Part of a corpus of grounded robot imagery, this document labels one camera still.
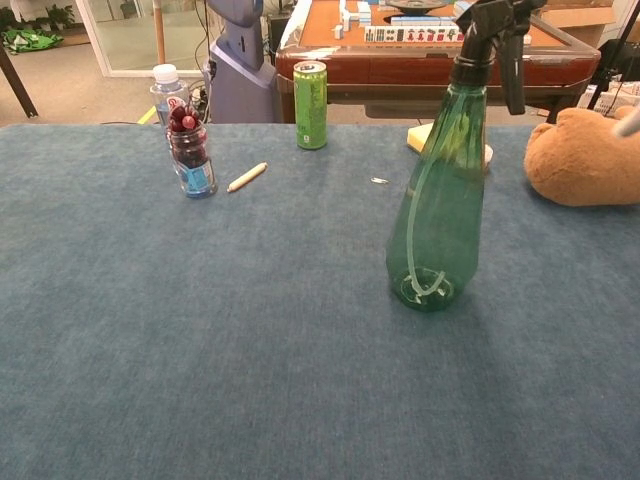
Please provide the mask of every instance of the drink can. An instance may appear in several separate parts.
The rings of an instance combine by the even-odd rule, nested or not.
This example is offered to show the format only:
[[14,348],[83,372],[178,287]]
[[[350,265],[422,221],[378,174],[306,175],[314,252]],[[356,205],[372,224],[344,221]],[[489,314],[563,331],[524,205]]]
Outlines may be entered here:
[[293,66],[298,146],[316,150],[327,144],[327,66],[305,61]]

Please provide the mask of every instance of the spray nozzle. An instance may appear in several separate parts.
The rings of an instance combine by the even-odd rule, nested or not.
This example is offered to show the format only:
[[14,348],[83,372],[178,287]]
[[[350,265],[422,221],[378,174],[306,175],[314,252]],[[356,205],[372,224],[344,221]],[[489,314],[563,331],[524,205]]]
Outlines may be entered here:
[[505,102],[512,115],[524,113],[524,35],[531,25],[531,12],[546,0],[479,0],[456,23],[465,33],[456,58],[453,80],[467,85],[486,85],[495,48]]

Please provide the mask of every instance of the blue label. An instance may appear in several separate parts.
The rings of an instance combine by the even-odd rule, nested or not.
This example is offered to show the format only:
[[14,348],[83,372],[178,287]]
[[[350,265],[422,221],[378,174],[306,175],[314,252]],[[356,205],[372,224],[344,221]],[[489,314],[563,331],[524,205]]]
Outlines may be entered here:
[[183,181],[186,183],[186,193],[200,193],[212,185],[213,172],[209,161],[197,168],[185,168],[184,165],[180,167]]

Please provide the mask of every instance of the spray bottle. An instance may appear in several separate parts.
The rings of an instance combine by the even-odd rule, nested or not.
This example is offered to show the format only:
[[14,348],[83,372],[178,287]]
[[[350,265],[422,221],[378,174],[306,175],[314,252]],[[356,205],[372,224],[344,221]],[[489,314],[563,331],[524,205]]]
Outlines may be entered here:
[[493,51],[512,115],[524,107],[523,46],[546,0],[479,0],[456,23],[465,33],[451,83],[387,246],[391,288],[409,307],[446,308],[478,267],[484,196],[486,85]]

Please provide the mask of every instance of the yellow sponge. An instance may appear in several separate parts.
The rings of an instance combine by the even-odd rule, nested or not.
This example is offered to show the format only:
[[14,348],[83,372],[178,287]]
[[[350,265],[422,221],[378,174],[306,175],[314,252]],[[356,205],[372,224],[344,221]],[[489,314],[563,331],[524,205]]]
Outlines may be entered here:
[[[427,143],[433,123],[425,123],[417,127],[411,127],[407,133],[407,143],[409,146],[418,153],[422,153],[424,144]],[[493,148],[489,145],[484,146],[484,165],[485,168],[489,167],[489,162],[493,158]]]
[[410,128],[407,134],[407,143],[409,146],[416,152],[421,153],[422,147],[427,143],[427,138],[429,138],[432,128],[433,123],[425,123],[424,125]]

